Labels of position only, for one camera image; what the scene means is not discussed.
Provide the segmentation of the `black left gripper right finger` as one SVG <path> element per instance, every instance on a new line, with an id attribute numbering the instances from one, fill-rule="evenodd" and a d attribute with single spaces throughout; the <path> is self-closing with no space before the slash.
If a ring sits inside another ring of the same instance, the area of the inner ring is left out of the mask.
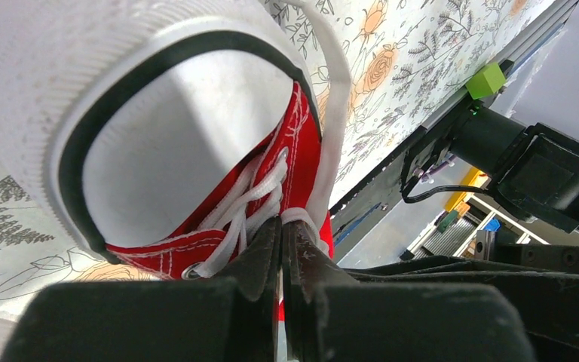
<path id="1" fill-rule="evenodd" d="M 326 337 L 332 321 L 333 288 L 357 284 L 315 245 L 305 222 L 282 227 L 282 274 L 288 356 L 297 361 L 330 361 Z"/>

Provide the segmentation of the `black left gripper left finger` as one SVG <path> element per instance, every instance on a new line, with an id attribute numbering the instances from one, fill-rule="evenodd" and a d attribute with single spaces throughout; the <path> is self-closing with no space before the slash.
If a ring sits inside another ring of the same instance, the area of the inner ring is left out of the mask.
<path id="1" fill-rule="evenodd" d="M 280 218 L 264 222 L 248 248 L 215 276 L 234 282 L 224 361 L 277 358 L 281 236 Z"/>

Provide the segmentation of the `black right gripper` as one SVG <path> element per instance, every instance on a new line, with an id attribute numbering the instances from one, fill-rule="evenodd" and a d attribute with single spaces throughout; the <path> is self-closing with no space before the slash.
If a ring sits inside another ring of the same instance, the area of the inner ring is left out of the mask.
<path id="1" fill-rule="evenodd" d="M 486 284 L 519 312 L 540 361 L 579 361 L 579 247 L 503 244 L 493 260 L 428 256 L 350 268 L 360 281 Z"/>

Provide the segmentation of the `red canvas sneaker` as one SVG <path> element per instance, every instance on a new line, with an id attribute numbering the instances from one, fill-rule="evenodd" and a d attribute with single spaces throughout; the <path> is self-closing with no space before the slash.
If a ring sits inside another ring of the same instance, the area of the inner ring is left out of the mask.
<path id="1" fill-rule="evenodd" d="M 303 222 L 333 255 L 329 199 L 351 77 L 259 1 L 0 1 L 0 162 L 84 249 L 164 280 L 211 278 L 262 224 Z"/>

